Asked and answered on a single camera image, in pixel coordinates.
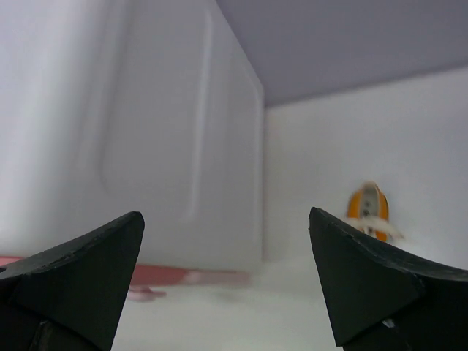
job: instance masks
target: white surface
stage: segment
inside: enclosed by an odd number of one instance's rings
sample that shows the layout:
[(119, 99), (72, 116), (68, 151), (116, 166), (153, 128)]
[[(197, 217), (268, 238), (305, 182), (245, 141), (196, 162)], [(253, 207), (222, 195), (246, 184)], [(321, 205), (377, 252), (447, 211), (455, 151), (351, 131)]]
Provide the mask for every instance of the white surface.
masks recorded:
[(468, 69), (268, 111), (264, 269), (247, 289), (179, 287), (128, 302), (115, 351), (331, 351), (309, 211), (344, 215), (366, 179), (386, 193), (405, 248), (468, 268)]
[(140, 263), (256, 268), (263, 90), (214, 0), (35, 4), (2, 4), (34, 25), (6, 22), (1, 47), (0, 254), (136, 210)]

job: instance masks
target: black plastic part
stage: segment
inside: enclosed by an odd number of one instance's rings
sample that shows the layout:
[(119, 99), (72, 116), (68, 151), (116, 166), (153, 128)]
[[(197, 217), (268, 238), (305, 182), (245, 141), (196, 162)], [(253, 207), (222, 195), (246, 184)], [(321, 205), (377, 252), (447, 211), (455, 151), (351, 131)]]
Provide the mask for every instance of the black plastic part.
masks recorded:
[(397, 249), (317, 208), (309, 219), (337, 346), (468, 350), (468, 271)]
[(0, 350), (110, 350), (143, 229), (132, 212), (4, 266)]

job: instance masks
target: white plastic container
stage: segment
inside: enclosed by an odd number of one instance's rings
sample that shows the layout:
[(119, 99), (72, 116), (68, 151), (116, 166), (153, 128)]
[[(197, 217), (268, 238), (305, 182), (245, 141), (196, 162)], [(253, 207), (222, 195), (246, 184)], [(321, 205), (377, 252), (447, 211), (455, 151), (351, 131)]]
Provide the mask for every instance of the white plastic container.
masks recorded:
[(140, 263), (258, 266), (263, 90), (214, 1), (6, 1), (0, 16), (0, 255), (135, 210)]

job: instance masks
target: gray background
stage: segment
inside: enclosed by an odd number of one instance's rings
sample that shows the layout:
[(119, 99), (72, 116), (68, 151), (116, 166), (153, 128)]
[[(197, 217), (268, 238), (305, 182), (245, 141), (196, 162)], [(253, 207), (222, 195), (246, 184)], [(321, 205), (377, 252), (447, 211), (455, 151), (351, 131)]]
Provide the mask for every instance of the gray background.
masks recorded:
[(217, 0), (267, 105), (468, 63), (467, 0)]

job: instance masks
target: orange toy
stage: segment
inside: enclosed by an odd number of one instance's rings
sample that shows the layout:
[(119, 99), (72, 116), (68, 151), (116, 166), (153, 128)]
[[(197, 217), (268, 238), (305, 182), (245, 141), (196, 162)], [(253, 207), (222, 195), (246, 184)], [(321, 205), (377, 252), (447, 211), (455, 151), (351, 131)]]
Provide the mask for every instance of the orange toy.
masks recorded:
[(403, 237), (388, 223), (387, 198), (373, 181), (365, 182), (352, 195), (346, 222), (381, 241)]

